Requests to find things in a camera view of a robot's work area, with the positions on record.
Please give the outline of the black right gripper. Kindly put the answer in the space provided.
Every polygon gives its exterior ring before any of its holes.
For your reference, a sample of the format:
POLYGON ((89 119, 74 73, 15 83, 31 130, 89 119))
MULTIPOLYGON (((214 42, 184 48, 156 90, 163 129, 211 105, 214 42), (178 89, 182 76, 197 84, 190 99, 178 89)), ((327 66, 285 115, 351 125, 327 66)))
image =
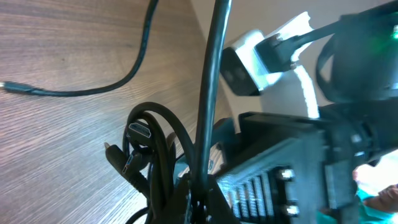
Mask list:
POLYGON ((390 223, 397 213, 397 186, 371 194, 361 185, 359 173, 362 165, 375 165, 397 148, 397 103, 328 105, 317 119, 248 113, 239 123, 239 154, 259 140, 320 142, 325 205, 317 210, 316 223, 390 223))

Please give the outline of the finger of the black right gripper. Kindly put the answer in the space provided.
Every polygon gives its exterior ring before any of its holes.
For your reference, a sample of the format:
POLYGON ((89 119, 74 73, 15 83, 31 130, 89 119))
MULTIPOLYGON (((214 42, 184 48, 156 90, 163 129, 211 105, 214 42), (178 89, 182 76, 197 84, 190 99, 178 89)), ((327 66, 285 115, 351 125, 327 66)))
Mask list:
POLYGON ((217 182, 246 223, 316 223, 325 205, 320 142, 259 140, 226 164, 217 182))
POLYGON ((239 136, 235 133, 232 118, 223 118, 213 125, 213 145, 216 143, 239 144, 239 136))

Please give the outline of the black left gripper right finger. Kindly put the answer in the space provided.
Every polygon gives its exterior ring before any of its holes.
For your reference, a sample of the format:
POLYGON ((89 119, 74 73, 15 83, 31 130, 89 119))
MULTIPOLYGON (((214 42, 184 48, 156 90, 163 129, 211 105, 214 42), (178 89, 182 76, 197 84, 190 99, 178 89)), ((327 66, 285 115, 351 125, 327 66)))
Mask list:
POLYGON ((208 176, 208 190, 205 199, 206 222, 210 224, 240 224, 228 205, 216 179, 208 176))

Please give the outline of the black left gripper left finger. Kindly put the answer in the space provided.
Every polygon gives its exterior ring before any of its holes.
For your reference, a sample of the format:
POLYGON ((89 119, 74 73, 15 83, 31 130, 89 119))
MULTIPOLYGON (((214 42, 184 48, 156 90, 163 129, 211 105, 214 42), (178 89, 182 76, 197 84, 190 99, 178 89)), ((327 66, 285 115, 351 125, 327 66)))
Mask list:
POLYGON ((166 206, 152 224, 189 224, 192 216, 190 176, 185 174, 166 206))

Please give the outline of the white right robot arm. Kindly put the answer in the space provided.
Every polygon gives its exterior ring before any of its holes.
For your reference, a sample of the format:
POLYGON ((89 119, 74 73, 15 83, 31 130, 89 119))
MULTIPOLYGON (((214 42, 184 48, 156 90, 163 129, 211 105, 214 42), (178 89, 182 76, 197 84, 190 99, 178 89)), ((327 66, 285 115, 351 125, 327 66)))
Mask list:
POLYGON ((397 2, 284 37, 253 30, 223 50, 221 74, 239 96, 273 92, 297 74, 306 115, 247 112, 213 143, 215 179, 233 223, 392 223, 397 197, 353 179, 397 148, 397 2))

